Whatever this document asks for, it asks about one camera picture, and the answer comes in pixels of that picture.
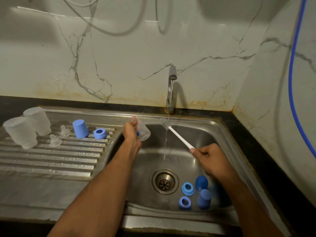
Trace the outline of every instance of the white marble wall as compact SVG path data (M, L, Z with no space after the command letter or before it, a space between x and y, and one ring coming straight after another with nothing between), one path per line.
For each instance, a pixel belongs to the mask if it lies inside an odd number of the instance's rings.
M300 2L290 0L272 20L233 113L316 207L316 159L298 132L288 97L290 45ZM316 148L315 6L316 0L308 0L294 61L293 95L301 124Z
M286 1L1 0L0 95L230 111Z

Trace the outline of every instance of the faucet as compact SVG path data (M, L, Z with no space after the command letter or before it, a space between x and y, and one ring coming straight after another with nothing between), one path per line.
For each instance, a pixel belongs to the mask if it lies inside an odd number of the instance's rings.
M173 104L170 102L172 101L172 95L173 95L173 82L177 79L177 69L175 66L170 66L169 68L169 79L168 79L168 95L166 100L166 113L172 113L173 112Z

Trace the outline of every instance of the gray brush head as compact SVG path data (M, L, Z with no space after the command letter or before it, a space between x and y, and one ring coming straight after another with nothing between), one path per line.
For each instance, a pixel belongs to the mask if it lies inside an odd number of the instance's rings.
M160 123L166 130L168 129L169 126L171 126L170 122L167 121L166 118L161 118Z

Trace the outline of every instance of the blue hose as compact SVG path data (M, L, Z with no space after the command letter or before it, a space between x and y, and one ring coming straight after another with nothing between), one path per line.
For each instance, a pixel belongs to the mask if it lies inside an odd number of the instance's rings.
M309 148L309 150L311 151L313 156L316 158L316 151L315 151L314 147L312 146L311 142L309 141L309 139L307 138L307 135L305 134L305 132L303 130L303 127L302 127L302 125L300 123L300 120L298 119L297 113L295 111L295 105L294 105L294 100L293 100L293 90L292 90L293 63L294 63L294 58L295 58L295 51L296 51L297 40L298 40L298 36L299 36L299 33L300 33L301 24L302 24L302 20L303 20L303 15L304 15L304 11L305 11L306 1L307 0L302 0L302 3L301 3L301 9L300 9L300 13L299 13L299 16L298 16L298 21L297 21L297 26L296 26L296 30L295 30L295 36L294 36L292 51L291 51L291 59L290 59L290 67L289 67L289 101L290 101L290 107L291 107L292 115L293 115L295 124L296 124L296 126L298 128L298 131L300 132L300 134L301 134L303 140L305 141L307 147Z

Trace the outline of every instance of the blue bottle ring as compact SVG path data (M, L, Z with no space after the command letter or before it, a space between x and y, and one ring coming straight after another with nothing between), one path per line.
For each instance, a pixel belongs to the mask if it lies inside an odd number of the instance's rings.
M72 125L74 127L74 131L75 131L77 138L84 138L84 137L87 137L89 135L89 131L88 131L88 128L87 128L84 120L81 120L81 119L75 120L72 123Z
M179 200L179 208L181 210L190 210L191 209L191 200L186 196L181 197Z
M195 180L195 188L198 191L207 189L208 185L209 185L209 182L207 181L207 178L204 175L199 175L197 179Z
M197 205L202 210L206 210L210 207L212 195L211 192L207 189L201 190L198 198L197 198Z
M96 140L101 140L106 137L106 131L103 128L99 128L93 132L93 135Z
M184 183L181 189L182 189L183 194L187 196L193 195L194 193L193 185L189 182Z

